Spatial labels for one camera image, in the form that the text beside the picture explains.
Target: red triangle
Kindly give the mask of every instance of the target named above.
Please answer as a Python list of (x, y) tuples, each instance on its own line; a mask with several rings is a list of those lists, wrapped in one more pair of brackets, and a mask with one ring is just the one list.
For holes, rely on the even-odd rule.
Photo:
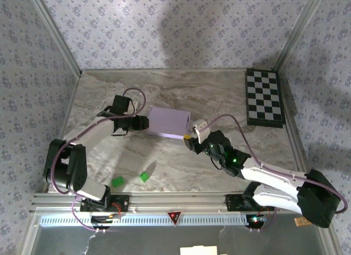
[(177, 225), (181, 213), (181, 211), (168, 212), (168, 215), (171, 218), (171, 221), (174, 225)]

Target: marble table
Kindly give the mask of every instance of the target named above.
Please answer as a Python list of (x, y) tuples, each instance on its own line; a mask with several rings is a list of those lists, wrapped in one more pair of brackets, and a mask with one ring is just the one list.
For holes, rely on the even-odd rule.
[[(86, 71), (83, 73), (73, 101), (65, 138), (84, 130), (115, 94), (138, 87), (147, 97), (141, 113), (147, 115), (150, 105), (191, 111), (191, 120), (208, 122), (221, 114), (233, 114), (259, 159), (294, 170), (292, 151), (285, 129), (248, 126), (246, 124), (244, 70), (212, 71)], [(134, 101), (142, 96), (128, 92)], [(248, 152), (235, 122), (220, 119), (211, 130), (220, 129), (233, 147)], [(108, 137), (88, 155), (88, 175), (111, 185), (123, 176), (124, 186), (111, 187), (112, 192), (131, 191), (243, 191), (249, 181), (233, 178), (218, 171), (205, 154), (189, 151), (182, 140), (130, 132), (125, 137)], [(146, 183), (141, 172), (151, 177)]]

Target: green cube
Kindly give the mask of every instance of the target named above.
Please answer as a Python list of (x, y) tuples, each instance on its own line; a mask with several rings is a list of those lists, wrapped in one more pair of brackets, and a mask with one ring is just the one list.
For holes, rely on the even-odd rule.
[(143, 182), (146, 182), (150, 178), (150, 176), (146, 172), (143, 172), (140, 174), (140, 178)]
[(124, 178), (123, 177), (117, 177), (115, 179), (112, 180), (111, 182), (112, 186), (114, 188), (120, 186), (120, 185), (123, 185), (124, 184)]

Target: floral wallpaper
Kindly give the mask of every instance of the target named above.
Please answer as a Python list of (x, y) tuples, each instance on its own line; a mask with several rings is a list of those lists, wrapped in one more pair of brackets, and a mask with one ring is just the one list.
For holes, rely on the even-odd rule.
[(0, 0), (0, 254), (14, 254), (75, 76), (30, 0)]
[[(323, 0), (281, 78), (310, 166), (351, 202), (351, 0)], [(334, 219), (351, 254), (351, 210)]]
[(271, 68), (306, 0), (45, 0), (86, 69)]

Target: chessboard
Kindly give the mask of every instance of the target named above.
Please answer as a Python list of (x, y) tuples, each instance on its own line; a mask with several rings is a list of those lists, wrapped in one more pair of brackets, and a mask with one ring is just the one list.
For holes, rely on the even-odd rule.
[(245, 83), (247, 124), (282, 128), (285, 117), (278, 73), (248, 69)]

